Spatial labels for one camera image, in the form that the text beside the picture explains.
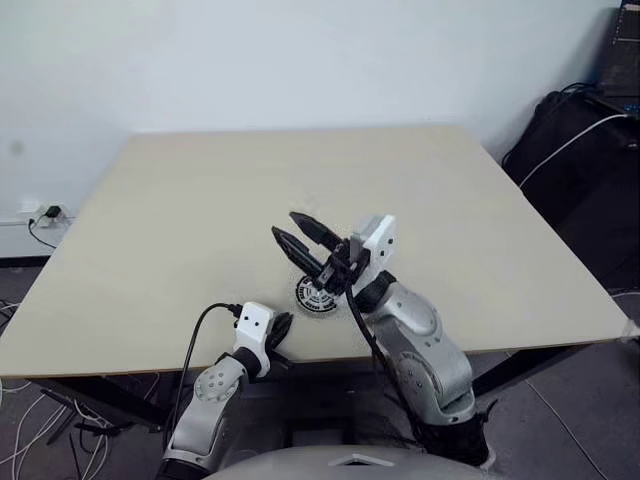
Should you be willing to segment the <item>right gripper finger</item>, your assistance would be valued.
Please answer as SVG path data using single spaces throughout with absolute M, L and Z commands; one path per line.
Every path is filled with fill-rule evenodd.
M 319 276 L 323 271 L 320 263 L 299 239 L 294 235 L 275 226 L 271 227 L 271 233 L 285 256 L 308 276 Z
M 301 212 L 290 212 L 289 217 L 315 244 L 332 253 L 345 252 L 344 240 L 320 221 Z

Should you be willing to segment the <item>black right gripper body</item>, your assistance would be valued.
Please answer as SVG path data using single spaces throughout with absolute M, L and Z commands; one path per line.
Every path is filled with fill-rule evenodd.
M 370 263 L 371 252 L 358 241 L 343 239 L 331 252 L 316 287 L 329 294 L 343 294 L 348 285 L 354 285 Z

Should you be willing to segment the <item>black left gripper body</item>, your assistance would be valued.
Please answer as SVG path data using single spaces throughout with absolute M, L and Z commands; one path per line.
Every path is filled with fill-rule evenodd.
M 287 333 L 272 330 L 266 339 L 265 351 L 272 364 L 278 365 L 284 370 L 289 370 L 291 368 L 290 360 L 276 351 L 286 335 Z

